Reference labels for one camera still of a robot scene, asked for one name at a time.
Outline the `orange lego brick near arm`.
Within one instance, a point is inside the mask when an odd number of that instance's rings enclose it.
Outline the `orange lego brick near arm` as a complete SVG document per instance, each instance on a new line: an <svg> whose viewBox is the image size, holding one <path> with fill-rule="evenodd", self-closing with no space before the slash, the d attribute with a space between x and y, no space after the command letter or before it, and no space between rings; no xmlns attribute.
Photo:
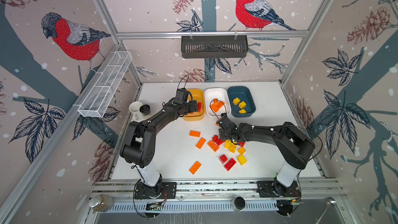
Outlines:
<svg viewBox="0 0 398 224"><path fill-rule="evenodd" d="M196 138L200 138L201 137L201 133L199 131L194 131L194 130L191 130L189 135L192 136L192 137L196 137Z"/></svg>

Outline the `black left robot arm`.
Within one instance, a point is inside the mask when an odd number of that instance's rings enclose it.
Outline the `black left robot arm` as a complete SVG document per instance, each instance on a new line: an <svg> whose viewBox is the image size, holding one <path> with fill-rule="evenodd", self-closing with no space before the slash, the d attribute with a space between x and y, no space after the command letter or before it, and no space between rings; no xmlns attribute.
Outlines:
<svg viewBox="0 0 398 224"><path fill-rule="evenodd" d="M120 156L138 168L145 186L156 188L162 184L161 174L152 163L157 134L169 123L198 109L192 93L186 88L178 88L175 97L164 103L152 117L141 122L130 122L121 144Z"/></svg>

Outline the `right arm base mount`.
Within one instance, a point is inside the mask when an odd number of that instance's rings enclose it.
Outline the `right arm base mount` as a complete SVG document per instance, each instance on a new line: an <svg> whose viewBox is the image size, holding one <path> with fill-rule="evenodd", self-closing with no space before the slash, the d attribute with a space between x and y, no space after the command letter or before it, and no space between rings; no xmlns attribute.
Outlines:
<svg viewBox="0 0 398 224"><path fill-rule="evenodd" d="M300 198L301 190L297 181L287 187L276 180L257 181L257 193L260 198Z"/></svg>

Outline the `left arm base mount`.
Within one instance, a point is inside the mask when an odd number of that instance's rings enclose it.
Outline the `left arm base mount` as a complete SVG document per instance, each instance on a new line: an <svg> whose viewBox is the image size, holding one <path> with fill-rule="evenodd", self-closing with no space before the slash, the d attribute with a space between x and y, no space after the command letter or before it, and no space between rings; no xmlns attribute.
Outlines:
<svg viewBox="0 0 398 224"><path fill-rule="evenodd" d="M175 199L176 188L176 182L160 182L154 187L149 187L139 182L135 186L133 198L134 200Z"/></svg>

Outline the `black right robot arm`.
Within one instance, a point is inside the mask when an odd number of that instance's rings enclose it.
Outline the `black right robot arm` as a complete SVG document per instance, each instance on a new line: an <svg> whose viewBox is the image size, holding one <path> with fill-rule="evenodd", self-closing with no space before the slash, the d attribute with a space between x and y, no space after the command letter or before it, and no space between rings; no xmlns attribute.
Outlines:
<svg viewBox="0 0 398 224"><path fill-rule="evenodd" d="M306 168L316 148L314 142L291 122L274 127L235 124L226 114L216 121L219 136L223 141L239 143L259 142L275 145L284 158L284 163L275 177L275 185L291 187L298 174Z"/></svg>

